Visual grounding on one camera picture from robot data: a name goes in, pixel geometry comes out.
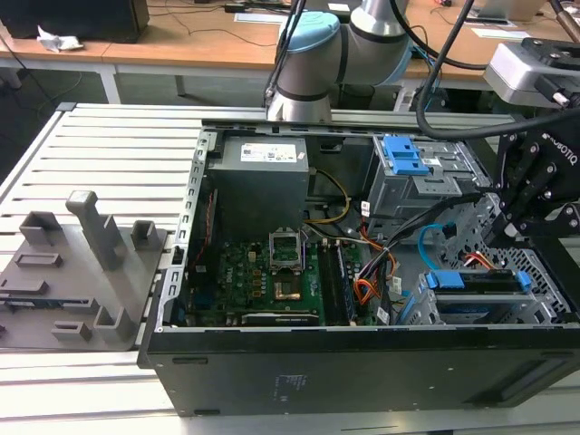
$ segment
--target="red wire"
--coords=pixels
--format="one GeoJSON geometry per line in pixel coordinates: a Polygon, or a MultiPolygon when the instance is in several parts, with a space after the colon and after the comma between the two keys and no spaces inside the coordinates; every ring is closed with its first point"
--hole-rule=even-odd
{"type": "Polygon", "coordinates": [[[191,267],[194,267],[198,263],[199,259],[201,258],[204,251],[206,250],[206,247],[208,247],[209,235],[211,234],[211,231],[209,228],[209,213],[211,212],[211,205],[212,205],[213,201],[214,201],[214,192],[211,192],[209,194],[208,211],[206,213],[206,239],[203,242],[203,246],[201,247],[201,250],[199,251],[198,256],[196,256],[195,261],[191,264],[191,267]]]}

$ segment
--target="yellow wire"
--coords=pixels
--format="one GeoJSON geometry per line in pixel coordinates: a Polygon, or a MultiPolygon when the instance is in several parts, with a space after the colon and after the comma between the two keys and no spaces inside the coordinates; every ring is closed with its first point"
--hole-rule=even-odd
{"type": "Polygon", "coordinates": [[[333,222],[336,222],[337,220],[340,220],[346,216],[346,214],[348,213],[348,210],[351,208],[351,199],[348,198],[348,193],[346,193],[346,189],[343,187],[343,185],[341,183],[338,182],[338,180],[335,177],[333,177],[328,172],[326,172],[325,170],[322,170],[322,169],[316,169],[316,172],[320,172],[320,173],[324,174],[326,177],[328,177],[329,179],[331,179],[333,181],[333,183],[336,186],[338,186],[338,188],[342,191],[342,193],[344,195],[344,210],[340,215],[338,215],[336,217],[329,217],[326,219],[307,219],[304,222],[306,224],[332,224],[333,222]]]}

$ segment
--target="paper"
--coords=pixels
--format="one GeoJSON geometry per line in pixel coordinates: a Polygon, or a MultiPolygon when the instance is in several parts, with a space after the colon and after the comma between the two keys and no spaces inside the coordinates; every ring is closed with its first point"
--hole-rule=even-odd
{"type": "Polygon", "coordinates": [[[336,12],[351,12],[351,9],[348,7],[348,5],[345,5],[344,3],[329,3],[328,8],[331,11],[336,12]]]}
{"type": "Polygon", "coordinates": [[[377,317],[383,322],[384,324],[389,324],[389,314],[384,311],[381,307],[377,310],[377,317]]]}
{"type": "Polygon", "coordinates": [[[494,39],[511,39],[513,41],[521,41],[524,38],[529,38],[528,32],[509,32],[507,30],[499,29],[471,29],[480,38],[494,38],[494,39]]]}
{"type": "Polygon", "coordinates": [[[260,24],[282,24],[285,23],[287,16],[274,14],[250,14],[238,13],[234,17],[234,21],[240,23],[260,23],[260,24]]]}
{"type": "Polygon", "coordinates": [[[371,203],[368,201],[361,201],[361,214],[366,218],[371,216],[371,203]]]}
{"type": "Polygon", "coordinates": [[[392,278],[391,291],[396,293],[397,295],[402,295],[401,284],[402,284],[402,279],[400,279],[398,276],[394,276],[392,278]]]}
{"type": "Polygon", "coordinates": [[[439,161],[438,158],[433,158],[433,159],[421,159],[423,161],[423,163],[425,163],[427,166],[441,166],[441,162],[439,161]]]}
{"type": "Polygon", "coordinates": [[[281,143],[245,143],[242,145],[241,160],[296,163],[296,146],[281,143]]]}
{"type": "Polygon", "coordinates": [[[41,26],[38,26],[38,36],[36,41],[43,45],[46,50],[51,52],[67,52],[70,50],[78,50],[83,48],[76,36],[58,36],[56,34],[49,34],[45,32],[41,26]]]}

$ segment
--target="aluminum workbench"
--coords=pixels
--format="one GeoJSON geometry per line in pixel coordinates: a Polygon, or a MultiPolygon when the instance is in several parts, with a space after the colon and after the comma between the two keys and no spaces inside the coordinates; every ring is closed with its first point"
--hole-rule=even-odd
{"type": "MultiPolygon", "coordinates": [[[[22,242],[18,227],[29,211],[52,211],[62,223],[73,222],[64,207],[73,189],[95,190],[101,213],[114,214],[120,226],[146,218],[175,231],[200,120],[208,118],[261,120],[263,112],[98,104],[57,111],[0,187],[0,267],[22,242]]],[[[414,124],[407,113],[337,111],[334,119],[414,124]]],[[[440,127],[507,120],[495,115],[430,119],[440,127]]],[[[580,244],[567,245],[580,250],[580,244]]],[[[168,262],[166,251],[159,270],[168,262]]],[[[136,359],[136,350],[0,350],[0,433],[580,433],[580,372],[514,409],[181,419],[155,372],[140,370],[136,359]]]]}

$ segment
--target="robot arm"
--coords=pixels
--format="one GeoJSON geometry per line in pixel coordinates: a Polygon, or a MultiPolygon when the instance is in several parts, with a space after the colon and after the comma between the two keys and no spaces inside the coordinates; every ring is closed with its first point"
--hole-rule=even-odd
{"type": "MultiPolygon", "coordinates": [[[[401,10],[407,0],[398,0],[401,10]]],[[[363,0],[349,24],[333,14],[304,13],[288,47],[270,121],[330,122],[328,92],[334,83],[395,82],[411,58],[411,41],[389,0],[363,0]]]]}

